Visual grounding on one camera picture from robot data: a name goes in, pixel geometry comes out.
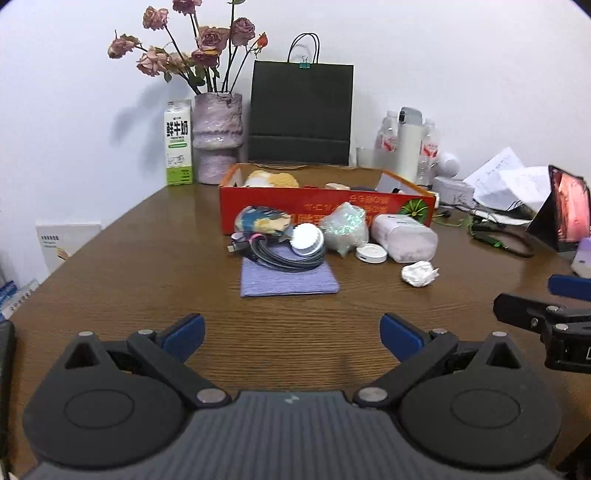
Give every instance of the white thermos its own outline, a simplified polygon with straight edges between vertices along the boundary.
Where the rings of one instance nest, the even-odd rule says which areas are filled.
[[[423,140],[423,114],[410,107],[403,107],[398,115],[398,143],[394,162],[394,173],[415,182],[418,158]]]

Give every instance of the crumpled tissue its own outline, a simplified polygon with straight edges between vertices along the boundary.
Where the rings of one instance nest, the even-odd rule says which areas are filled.
[[[439,269],[433,268],[431,262],[417,262],[402,268],[402,279],[413,287],[429,285],[439,276]]]

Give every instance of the purple cloth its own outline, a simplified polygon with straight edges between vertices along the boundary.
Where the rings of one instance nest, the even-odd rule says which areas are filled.
[[[288,245],[277,245],[273,250],[277,255],[292,260],[301,258],[293,253]],[[242,259],[241,297],[306,295],[338,291],[339,283],[326,262],[307,272],[286,273],[269,270],[247,258]]]

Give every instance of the printed packaging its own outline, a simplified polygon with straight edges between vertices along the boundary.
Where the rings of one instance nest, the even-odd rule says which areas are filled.
[[[164,148],[168,185],[193,183],[191,100],[168,103],[164,112]]]

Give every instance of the coiled cable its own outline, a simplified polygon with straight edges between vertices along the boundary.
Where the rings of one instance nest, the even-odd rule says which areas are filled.
[[[314,270],[324,263],[326,250],[324,245],[312,256],[302,258],[301,260],[291,260],[273,253],[268,246],[268,239],[262,233],[254,233],[248,240],[232,240],[232,245],[228,247],[230,252],[243,251],[244,256],[253,260],[253,262],[263,267],[282,272],[297,273]]]

